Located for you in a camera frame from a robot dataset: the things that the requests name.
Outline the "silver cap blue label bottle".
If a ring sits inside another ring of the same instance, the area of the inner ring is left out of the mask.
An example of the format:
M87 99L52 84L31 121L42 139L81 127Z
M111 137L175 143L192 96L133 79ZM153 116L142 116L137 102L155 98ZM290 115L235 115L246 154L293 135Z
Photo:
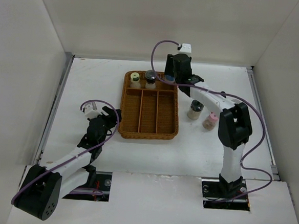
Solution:
M164 81L169 82L169 83L175 83L175 78L173 75L164 74Z

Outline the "black cap salt grinder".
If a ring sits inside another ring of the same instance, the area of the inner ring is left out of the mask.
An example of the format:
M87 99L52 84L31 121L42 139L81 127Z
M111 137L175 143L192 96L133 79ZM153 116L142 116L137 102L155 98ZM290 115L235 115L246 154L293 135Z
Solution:
M148 70L144 74L145 76L145 88L146 89L155 89L156 88L156 74L153 70Z

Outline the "yellow cap spice bottle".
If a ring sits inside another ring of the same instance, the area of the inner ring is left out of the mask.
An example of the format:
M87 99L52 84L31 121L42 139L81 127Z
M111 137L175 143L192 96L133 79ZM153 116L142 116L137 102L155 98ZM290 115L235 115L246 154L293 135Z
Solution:
M132 88L141 88L141 84L140 84L140 75L137 72L133 72L130 75L130 87Z

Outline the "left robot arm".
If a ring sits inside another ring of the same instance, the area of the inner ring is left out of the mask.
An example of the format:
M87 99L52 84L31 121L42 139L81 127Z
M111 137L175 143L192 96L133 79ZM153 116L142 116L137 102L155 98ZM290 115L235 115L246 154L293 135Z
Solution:
M98 112L95 100L85 102L80 109L89 126L77 146L58 161L32 166L11 199L11 205L46 220L55 211L58 201L66 196L106 197L106 186L97 180L97 170L92 163L115 134L122 120L121 110L106 103L102 112Z

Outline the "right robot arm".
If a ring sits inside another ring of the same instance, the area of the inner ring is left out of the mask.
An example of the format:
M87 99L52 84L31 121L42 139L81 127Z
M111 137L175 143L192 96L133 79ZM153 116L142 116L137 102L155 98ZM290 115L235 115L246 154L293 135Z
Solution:
M184 54L168 54L165 74L174 77L175 84L187 96L203 104L218 116L218 138L223 144L223 167L219 175L218 191L230 197L241 185L241 159L245 144L252 134L248 106L228 100L224 93L213 91L191 69L191 57Z

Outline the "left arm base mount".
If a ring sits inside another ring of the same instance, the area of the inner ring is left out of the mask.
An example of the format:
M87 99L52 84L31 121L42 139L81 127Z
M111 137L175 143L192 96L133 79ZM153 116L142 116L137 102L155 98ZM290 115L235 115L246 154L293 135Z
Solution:
M108 202L112 186L113 174L111 172L96 172L90 181L73 189L63 199Z

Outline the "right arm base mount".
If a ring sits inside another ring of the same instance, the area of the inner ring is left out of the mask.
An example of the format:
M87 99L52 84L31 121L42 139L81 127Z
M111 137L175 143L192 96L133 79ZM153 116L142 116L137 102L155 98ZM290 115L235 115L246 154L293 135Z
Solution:
M218 179L202 179L203 208L216 210L238 210L250 211L250 203L247 192L246 182L243 181L231 192L222 192Z

